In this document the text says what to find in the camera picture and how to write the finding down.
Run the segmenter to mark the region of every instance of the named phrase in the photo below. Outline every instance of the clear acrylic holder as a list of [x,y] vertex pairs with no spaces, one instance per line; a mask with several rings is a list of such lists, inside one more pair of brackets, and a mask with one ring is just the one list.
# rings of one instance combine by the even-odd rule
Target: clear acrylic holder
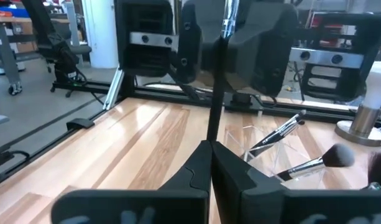
[[[244,153],[248,153],[252,146],[257,144],[257,142],[262,140],[275,129],[276,128],[246,126],[241,129],[228,130],[226,132],[225,146],[238,156],[241,156]],[[250,160],[249,164],[268,177],[271,177],[283,170],[310,161],[311,158],[308,155],[303,154],[287,144],[285,142],[286,138],[275,143],[270,149],[267,149]],[[324,169],[319,170],[312,174],[282,182],[282,184],[289,189],[324,189],[324,173]]]

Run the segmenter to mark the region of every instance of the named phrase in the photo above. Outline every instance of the workbench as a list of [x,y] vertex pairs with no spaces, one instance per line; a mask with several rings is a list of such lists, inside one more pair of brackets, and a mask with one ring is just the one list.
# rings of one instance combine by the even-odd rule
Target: workbench
[[[58,22],[69,23],[68,19],[53,19]],[[39,58],[40,55],[35,52],[30,52],[21,55],[15,55],[11,49],[9,38],[5,31],[5,23],[26,23],[31,22],[30,18],[20,18],[20,17],[0,17],[0,59],[2,62],[2,67],[5,74],[9,80],[10,88],[18,89],[20,93],[22,89],[21,79],[19,77],[19,71],[16,66],[16,62],[22,62],[25,60],[32,60]]]
[[[208,117],[208,108],[125,99],[96,119],[95,126],[72,134],[1,183],[0,224],[49,223],[54,200],[76,189],[159,188],[206,138]],[[286,120],[224,112],[218,141],[241,154],[238,144],[228,133],[245,145],[252,145],[256,143],[255,133],[243,127],[255,126],[269,131]],[[381,148],[353,144],[337,136],[333,124],[313,121],[306,121],[283,140],[284,145],[309,158],[321,156],[338,142],[354,150],[356,163],[347,169],[327,169],[320,186],[310,188],[365,187],[369,153],[381,151]],[[287,162],[293,166],[301,162],[291,159],[288,156]],[[219,223],[214,194],[211,195],[210,223]]]

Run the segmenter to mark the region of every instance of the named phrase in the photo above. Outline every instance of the metal cylinder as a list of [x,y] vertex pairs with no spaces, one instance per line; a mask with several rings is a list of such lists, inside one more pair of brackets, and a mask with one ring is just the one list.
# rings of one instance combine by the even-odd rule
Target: metal cylinder
[[350,132],[358,136],[368,137],[380,114],[381,109],[371,109],[360,105],[352,122]]

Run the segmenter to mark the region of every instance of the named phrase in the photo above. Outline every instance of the metal base plate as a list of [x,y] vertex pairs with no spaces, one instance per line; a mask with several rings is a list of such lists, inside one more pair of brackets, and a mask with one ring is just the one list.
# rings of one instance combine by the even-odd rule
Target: metal base plate
[[340,121],[335,127],[335,133],[340,137],[361,144],[363,146],[379,147],[381,146],[381,130],[373,128],[368,137],[362,137],[352,134],[349,130],[351,128],[352,121]]

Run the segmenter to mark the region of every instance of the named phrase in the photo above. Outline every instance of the brush bristles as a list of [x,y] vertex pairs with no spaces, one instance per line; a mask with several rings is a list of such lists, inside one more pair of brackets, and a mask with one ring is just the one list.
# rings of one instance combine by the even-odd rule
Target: brush bristles
[[381,152],[370,156],[368,181],[369,183],[376,182],[381,185]]
[[343,144],[333,145],[322,158],[326,167],[350,167],[354,164],[353,151]]

